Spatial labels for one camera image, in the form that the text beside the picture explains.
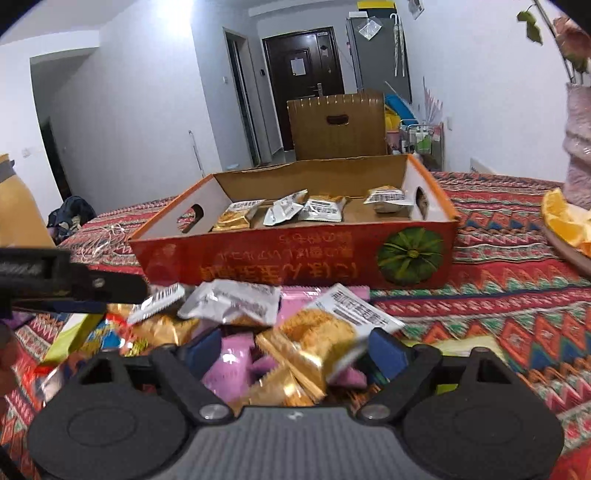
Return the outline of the person left hand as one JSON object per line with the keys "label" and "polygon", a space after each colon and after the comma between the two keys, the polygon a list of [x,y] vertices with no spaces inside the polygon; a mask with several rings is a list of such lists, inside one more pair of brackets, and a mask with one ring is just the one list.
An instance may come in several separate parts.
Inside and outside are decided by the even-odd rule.
{"label": "person left hand", "polygon": [[18,384],[13,368],[20,357],[20,349],[18,340],[5,324],[1,324],[0,341],[0,388],[1,395],[5,396]]}

